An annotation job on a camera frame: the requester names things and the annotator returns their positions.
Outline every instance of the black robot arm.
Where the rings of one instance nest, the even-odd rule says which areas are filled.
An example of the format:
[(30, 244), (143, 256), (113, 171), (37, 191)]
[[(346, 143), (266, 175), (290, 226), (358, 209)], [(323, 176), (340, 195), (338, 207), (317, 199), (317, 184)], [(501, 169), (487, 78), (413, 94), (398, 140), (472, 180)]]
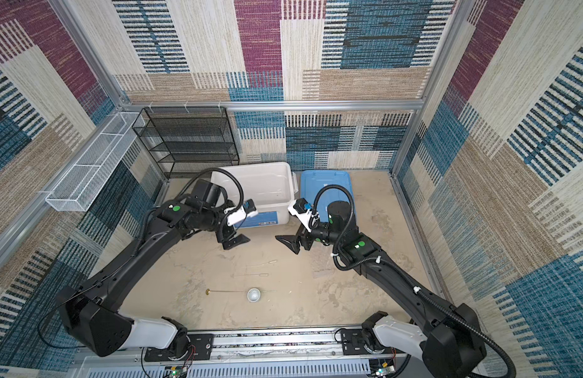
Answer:
[[(240, 190), (237, 206), (227, 199), (223, 187), (198, 180), (190, 194), (181, 194), (175, 200), (149, 210), (140, 226), (140, 236), (107, 266), (78, 287), (61, 289), (56, 303), (67, 332), (99, 356), (107, 356), (128, 346), (167, 348), (176, 358), (187, 352), (187, 329), (178, 322), (168, 318), (139, 321), (117, 311), (140, 278), (180, 240), (200, 231), (212, 231), (224, 249), (249, 241), (244, 235), (235, 237), (235, 228), (227, 222), (228, 216), (236, 211), (247, 215), (256, 210), (253, 201), (243, 202), (241, 186), (232, 178)], [(216, 207), (221, 195), (224, 203)], [(143, 327), (143, 331), (136, 332), (136, 335), (146, 333), (146, 329), (155, 329), (159, 335), (143, 344), (144, 340), (138, 336), (130, 337), (139, 327)]]
[[(330, 203), (327, 207), (329, 222), (320, 222), (315, 209), (320, 195), (328, 189), (341, 190), (349, 202)], [(378, 243), (359, 231), (355, 221), (355, 204), (346, 188), (328, 185), (318, 192), (314, 205), (301, 198), (291, 204), (289, 210), (303, 224), (295, 235), (278, 235), (275, 238), (295, 254), (299, 253), (300, 246), (310, 250), (315, 241), (326, 246), (333, 244), (332, 256), (338, 269), (354, 269), (359, 275), (365, 276), (411, 316), (421, 332), (413, 335), (415, 339), (405, 345), (410, 346), (416, 339), (423, 337), (415, 349), (435, 378), (480, 377), (471, 371), (486, 357), (485, 344), (506, 362), (508, 371), (504, 377), (513, 378), (516, 375), (514, 364), (507, 353), (481, 332), (473, 309), (466, 304), (454, 306), (428, 290), (399, 267)], [(378, 334), (378, 327), (374, 327), (386, 323), (383, 319), (385, 316), (386, 313), (380, 312), (366, 322), (371, 324), (371, 329), (363, 330), (363, 333), (371, 333), (364, 337), (368, 350), (399, 347), (391, 344), (402, 339), (402, 333), (395, 334), (392, 340), (385, 340), (386, 333)]]

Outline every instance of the red wire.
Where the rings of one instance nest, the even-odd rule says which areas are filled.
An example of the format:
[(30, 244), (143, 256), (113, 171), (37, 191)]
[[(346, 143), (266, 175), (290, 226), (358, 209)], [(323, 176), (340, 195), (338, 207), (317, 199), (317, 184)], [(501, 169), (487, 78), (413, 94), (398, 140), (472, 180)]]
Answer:
[(189, 358), (190, 358), (191, 356), (193, 356), (193, 359), (191, 359), (189, 366), (193, 365), (193, 361), (195, 360), (195, 345), (191, 344), (191, 347), (192, 347), (192, 348), (191, 348), (191, 352), (190, 352), (190, 354), (189, 354), (189, 357), (187, 357), (187, 358), (184, 360), (184, 364), (182, 365), (182, 369), (184, 369), (184, 367), (186, 366), (186, 363), (187, 363), (187, 361), (189, 360)]

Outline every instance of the white metal basket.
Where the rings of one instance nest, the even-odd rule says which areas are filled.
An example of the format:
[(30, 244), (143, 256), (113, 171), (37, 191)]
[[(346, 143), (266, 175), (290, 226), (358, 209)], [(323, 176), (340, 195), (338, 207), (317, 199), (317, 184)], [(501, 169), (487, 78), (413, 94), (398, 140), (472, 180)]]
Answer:
[(46, 197), (56, 211), (88, 211), (106, 181), (126, 154), (136, 134), (134, 127), (144, 126), (136, 112), (120, 112)]

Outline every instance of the patterned wall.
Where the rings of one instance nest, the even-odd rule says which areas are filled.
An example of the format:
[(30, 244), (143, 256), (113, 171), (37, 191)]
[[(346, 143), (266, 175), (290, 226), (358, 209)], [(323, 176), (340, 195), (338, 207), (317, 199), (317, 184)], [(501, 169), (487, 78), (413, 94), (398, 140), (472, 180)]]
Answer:
[(72, 0), (134, 101), (421, 98), (454, 0)]
[[(50, 210), (0, 270), (0, 377), (65, 376), (75, 350), (43, 344), (37, 321), (63, 286), (93, 275), (132, 241), (161, 189), (150, 159), (135, 141), (86, 213)], [(77, 344), (58, 316), (44, 334), (56, 345)]]
[[(113, 108), (45, 0), (0, 0), (0, 234)], [(39, 315), (129, 243), (160, 185), (134, 144), (87, 213), (40, 221), (0, 270), (0, 377), (65, 375), (73, 352), (39, 341)], [(45, 333), (74, 345), (58, 319)]]
[(583, 1), (478, 0), (454, 49), (399, 174), (427, 253), (517, 376), (583, 377)]
[(228, 112), (241, 164), (389, 169), (412, 111)]
[(0, 234), (112, 109), (45, 0), (0, 0)]

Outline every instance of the metal stick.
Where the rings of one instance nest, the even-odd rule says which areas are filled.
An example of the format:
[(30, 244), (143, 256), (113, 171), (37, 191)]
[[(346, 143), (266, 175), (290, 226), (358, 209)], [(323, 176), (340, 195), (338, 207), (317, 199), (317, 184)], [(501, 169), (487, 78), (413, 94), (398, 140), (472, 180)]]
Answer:
[(259, 274), (255, 274), (255, 275), (237, 275), (235, 277), (241, 277), (241, 276), (268, 277), (268, 273), (259, 273)]
[(264, 262), (262, 264), (246, 265), (246, 267), (261, 267), (261, 266), (266, 265), (266, 264), (274, 264), (275, 262), (277, 262), (277, 261), (276, 260), (271, 260), (271, 261), (268, 261), (268, 262)]
[[(246, 293), (247, 290), (205, 290), (205, 295), (210, 295), (210, 293)], [(277, 290), (260, 290), (261, 293), (276, 293)]]

